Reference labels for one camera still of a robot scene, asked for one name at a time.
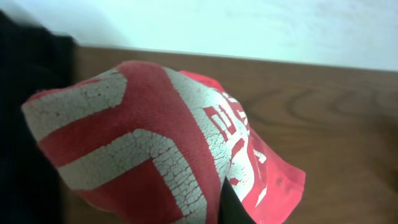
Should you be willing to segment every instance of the red t-shirt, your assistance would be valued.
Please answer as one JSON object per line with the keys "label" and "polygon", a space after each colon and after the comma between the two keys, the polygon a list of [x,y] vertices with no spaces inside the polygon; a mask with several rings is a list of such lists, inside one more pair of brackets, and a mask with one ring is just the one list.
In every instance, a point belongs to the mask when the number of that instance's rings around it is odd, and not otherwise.
{"label": "red t-shirt", "polygon": [[22,110],[65,183],[131,223],[217,223],[225,177],[256,223],[282,223],[302,196],[304,172],[203,75],[124,62]]}

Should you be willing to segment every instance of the white background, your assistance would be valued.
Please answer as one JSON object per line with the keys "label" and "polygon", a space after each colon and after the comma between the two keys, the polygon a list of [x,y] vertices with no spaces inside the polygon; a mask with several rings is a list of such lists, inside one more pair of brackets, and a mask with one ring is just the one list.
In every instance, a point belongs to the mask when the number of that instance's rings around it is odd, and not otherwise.
{"label": "white background", "polygon": [[398,71],[396,0],[0,1],[81,45]]}

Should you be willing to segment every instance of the wooden table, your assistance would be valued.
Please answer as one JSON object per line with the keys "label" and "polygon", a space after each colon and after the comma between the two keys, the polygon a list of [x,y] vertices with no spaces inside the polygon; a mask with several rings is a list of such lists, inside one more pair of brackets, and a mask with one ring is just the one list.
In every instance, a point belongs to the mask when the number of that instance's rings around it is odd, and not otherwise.
{"label": "wooden table", "polygon": [[[398,73],[79,48],[76,80],[124,60],[213,77],[273,150],[307,173],[286,223],[398,223]],[[120,223],[67,197],[69,223]]]}

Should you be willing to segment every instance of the wooden surface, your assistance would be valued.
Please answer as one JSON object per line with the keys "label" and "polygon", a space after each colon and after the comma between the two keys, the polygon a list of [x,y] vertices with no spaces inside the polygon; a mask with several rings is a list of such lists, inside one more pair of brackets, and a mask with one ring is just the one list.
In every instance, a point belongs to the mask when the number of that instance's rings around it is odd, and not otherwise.
{"label": "wooden surface", "polygon": [[[291,63],[80,48],[76,80],[124,60],[213,77],[273,150],[307,173],[286,223],[398,223],[398,74]],[[121,223],[72,194],[69,223]]]}

